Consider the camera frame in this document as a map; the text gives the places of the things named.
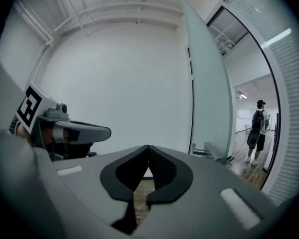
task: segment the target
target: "fluorescent light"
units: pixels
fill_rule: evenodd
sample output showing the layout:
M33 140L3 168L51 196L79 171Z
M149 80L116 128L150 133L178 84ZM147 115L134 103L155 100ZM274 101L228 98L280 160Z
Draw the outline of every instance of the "fluorescent light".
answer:
M266 48L270 45L272 45L275 42L280 41L281 39L285 38L287 35L291 34L291 28L288 28L287 30L281 32L279 35L275 36L274 38L271 38L267 42L265 42L263 45L261 45L262 48Z

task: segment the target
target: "black backpack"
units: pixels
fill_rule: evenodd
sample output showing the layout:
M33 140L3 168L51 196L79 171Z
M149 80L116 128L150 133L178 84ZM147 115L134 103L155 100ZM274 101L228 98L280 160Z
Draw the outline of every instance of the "black backpack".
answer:
M257 110L254 113L253 119L252 119L252 129L262 129L263 125L264 125L264 115L263 115L263 111L259 111Z

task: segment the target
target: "black shorts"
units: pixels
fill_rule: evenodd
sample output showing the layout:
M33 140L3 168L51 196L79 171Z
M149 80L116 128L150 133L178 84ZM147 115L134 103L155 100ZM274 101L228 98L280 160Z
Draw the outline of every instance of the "black shorts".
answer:
M264 149L265 138L266 138L266 136L264 134L260 134L258 141L257 141L257 150L258 151L262 151Z

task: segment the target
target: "white t-shirt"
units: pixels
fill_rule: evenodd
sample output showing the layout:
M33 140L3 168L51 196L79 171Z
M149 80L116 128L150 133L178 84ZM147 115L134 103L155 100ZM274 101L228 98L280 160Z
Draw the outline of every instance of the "white t-shirt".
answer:
M266 110L264 110L263 111L263 115L264 115L264 125L263 125L263 128L262 128L262 130L260 130L260 134L266 134L266 120L269 120L269 113L266 111Z

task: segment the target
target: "man wearing backpack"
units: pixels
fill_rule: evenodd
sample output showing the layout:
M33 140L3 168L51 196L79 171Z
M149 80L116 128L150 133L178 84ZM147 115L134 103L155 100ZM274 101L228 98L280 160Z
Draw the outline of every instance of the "man wearing backpack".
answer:
M264 110L265 104L266 103L263 100L259 100L257 102L257 108L258 108L257 111L260 111L262 113L263 119L261 119L262 125L260 126L260 135L259 135L259 139L257 141L257 150L256 150L256 154L255 154L255 159L251 163L252 166L258 165L257 158L259 157L260 151L262 151L264 149L265 138L266 138L266 128L269 125L269 114L268 114L267 111ZM249 147L248 157L247 157L246 163L250 162L250 156L253 153L253 150L254 150L255 146L256 145L254 145L253 147Z

